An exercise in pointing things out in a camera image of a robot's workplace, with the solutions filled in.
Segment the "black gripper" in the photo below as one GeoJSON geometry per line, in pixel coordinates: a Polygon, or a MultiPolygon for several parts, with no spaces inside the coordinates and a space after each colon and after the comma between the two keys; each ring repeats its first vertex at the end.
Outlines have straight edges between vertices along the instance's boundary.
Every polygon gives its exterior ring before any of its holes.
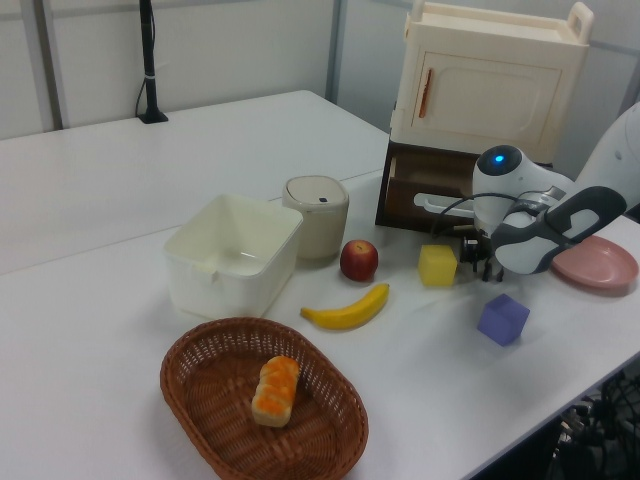
{"type": "MultiPolygon", "coordinates": [[[[483,235],[465,235],[462,237],[460,245],[459,260],[461,263],[477,264],[484,261],[481,279],[490,280],[490,257],[492,249],[490,240],[483,235]]],[[[504,267],[498,260],[493,261],[493,278],[495,281],[502,281],[504,277],[504,267]]]]}

